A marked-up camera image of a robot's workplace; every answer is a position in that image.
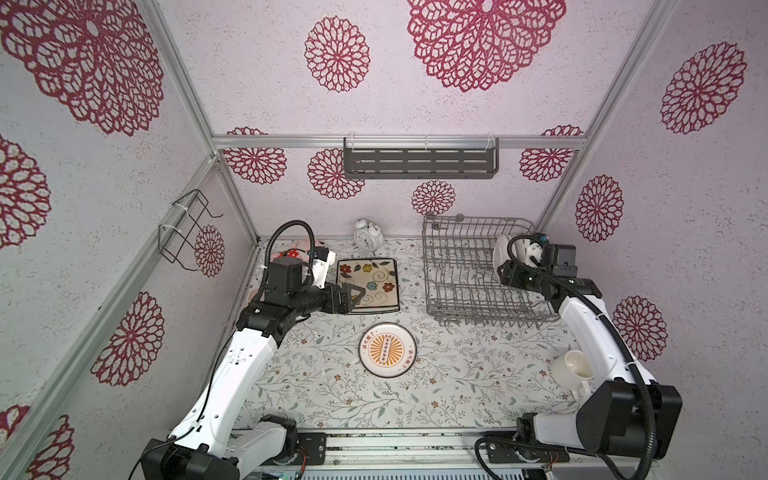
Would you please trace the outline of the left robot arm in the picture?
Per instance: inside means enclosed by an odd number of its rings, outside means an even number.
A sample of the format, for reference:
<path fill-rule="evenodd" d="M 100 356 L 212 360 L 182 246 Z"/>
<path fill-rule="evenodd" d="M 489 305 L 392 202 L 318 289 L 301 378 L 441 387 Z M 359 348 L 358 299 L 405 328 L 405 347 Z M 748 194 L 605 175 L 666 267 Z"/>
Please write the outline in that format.
<path fill-rule="evenodd" d="M 248 391 L 287 333 L 315 312 L 349 314 L 363 289 L 327 281 L 335 254 L 327 248 L 299 257 L 277 257 L 241 311 L 217 356 L 217 368 L 198 400 L 165 440 L 148 442 L 136 467 L 147 479 L 244 479 L 269 460 L 292 459 L 298 449 L 293 420 L 268 415 L 231 439 Z"/>

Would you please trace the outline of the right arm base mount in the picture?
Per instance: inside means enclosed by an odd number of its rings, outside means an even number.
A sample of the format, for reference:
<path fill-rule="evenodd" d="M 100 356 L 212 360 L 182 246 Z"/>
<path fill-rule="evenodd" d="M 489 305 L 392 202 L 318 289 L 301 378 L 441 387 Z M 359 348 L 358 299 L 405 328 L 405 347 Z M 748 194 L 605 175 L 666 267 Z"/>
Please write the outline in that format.
<path fill-rule="evenodd" d="M 568 462 L 570 454 L 564 447 L 545 446 L 534 435 L 534 413 L 525 413 L 516 420 L 514 430 L 487 433 L 479 450 L 485 452 L 492 464 L 542 463 L 551 465 Z"/>

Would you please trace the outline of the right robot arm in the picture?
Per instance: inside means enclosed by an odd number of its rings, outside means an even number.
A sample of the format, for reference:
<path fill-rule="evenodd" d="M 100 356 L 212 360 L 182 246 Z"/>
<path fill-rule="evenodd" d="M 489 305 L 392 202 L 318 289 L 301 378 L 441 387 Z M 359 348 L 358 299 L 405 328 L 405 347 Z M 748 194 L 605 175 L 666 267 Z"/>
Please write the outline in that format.
<path fill-rule="evenodd" d="M 683 402 L 641 364 L 610 318 L 596 284 L 577 275 L 576 249 L 541 235 L 498 237 L 493 265 L 501 284 L 544 297 L 575 336 L 595 388 L 574 386 L 572 414 L 527 414 L 523 438 L 594 455 L 663 458 Z"/>

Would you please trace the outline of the white round plate one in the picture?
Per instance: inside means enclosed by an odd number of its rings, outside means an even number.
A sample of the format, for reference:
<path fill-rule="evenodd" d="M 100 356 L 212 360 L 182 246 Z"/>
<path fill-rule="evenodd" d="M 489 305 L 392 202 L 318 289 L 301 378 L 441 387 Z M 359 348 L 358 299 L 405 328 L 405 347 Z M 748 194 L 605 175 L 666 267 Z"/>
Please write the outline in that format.
<path fill-rule="evenodd" d="M 407 373 L 416 363 L 417 342 L 405 327 L 379 323 L 367 329 L 360 339 L 358 356 L 372 375 L 391 379 Z"/>

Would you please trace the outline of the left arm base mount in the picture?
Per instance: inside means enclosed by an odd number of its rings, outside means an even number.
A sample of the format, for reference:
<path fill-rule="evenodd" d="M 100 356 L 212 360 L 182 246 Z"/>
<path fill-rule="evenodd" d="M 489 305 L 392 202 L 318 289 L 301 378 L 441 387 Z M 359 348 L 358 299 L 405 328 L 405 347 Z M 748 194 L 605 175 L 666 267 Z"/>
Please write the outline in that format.
<path fill-rule="evenodd" d="M 325 432 L 300 432 L 297 422 L 278 415 L 263 416 L 258 426 L 274 423 L 286 430 L 282 450 L 262 466 L 316 466 L 325 462 L 328 435 Z"/>

